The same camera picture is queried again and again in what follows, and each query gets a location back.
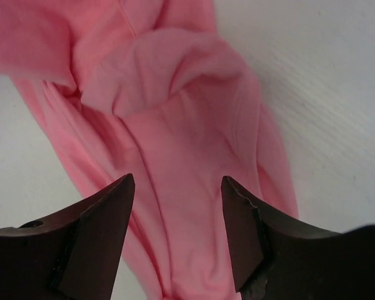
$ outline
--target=pink towel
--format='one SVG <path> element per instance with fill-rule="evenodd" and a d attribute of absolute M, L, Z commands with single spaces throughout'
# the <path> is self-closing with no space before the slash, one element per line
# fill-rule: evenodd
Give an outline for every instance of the pink towel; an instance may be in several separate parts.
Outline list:
<path fill-rule="evenodd" d="M 231 175 L 297 214 L 278 129 L 210 0 L 0 0 L 12 77 L 83 196 L 133 173 L 123 257 L 149 299 L 239 299 Z"/>

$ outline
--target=crumpled cloth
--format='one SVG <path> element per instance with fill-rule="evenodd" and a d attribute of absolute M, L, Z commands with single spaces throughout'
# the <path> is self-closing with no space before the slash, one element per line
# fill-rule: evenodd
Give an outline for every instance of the crumpled cloth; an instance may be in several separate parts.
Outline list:
<path fill-rule="evenodd" d="M 217 35 L 211 0 L 0 0 L 0 73 L 84 197 L 133 173 L 122 255 L 148 299 L 240 299 L 222 177 L 297 206 L 258 81 Z"/>

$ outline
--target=pink cloth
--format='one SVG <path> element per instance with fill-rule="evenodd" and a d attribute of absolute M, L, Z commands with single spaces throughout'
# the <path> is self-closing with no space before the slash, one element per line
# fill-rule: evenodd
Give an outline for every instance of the pink cloth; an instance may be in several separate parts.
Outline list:
<path fill-rule="evenodd" d="M 123 257 L 149 299 L 239 299 L 221 179 L 295 216 L 278 129 L 210 0 L 0 0 L 12 77 L 83 196 L 133 173 Z"/>

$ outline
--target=white table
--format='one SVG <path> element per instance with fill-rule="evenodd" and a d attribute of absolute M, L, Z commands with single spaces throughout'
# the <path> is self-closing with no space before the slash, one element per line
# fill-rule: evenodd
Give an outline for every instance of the white table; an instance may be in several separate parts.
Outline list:
<path fill-rule="evenodd" d="M 280 125 L 301 219 L 375 223 L 375 0 L 216 0 Z M 0 227 L 80 200 L 9 79 L 0 76 Z M 121 263 L 113 299 L 144 299 Z"/>

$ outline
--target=pink fabric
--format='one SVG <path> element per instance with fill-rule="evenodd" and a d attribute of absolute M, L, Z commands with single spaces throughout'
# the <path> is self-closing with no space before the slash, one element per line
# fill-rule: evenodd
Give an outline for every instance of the pink fabric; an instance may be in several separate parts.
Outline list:
<path fill-rule="evenodd" d="M 297 207 L 278 129 L 211 0 L 0 0 L 0 73 L 83 196 L 134 174 L 122 255 L 149 299 L 239 299 L 222 177 Z"/>

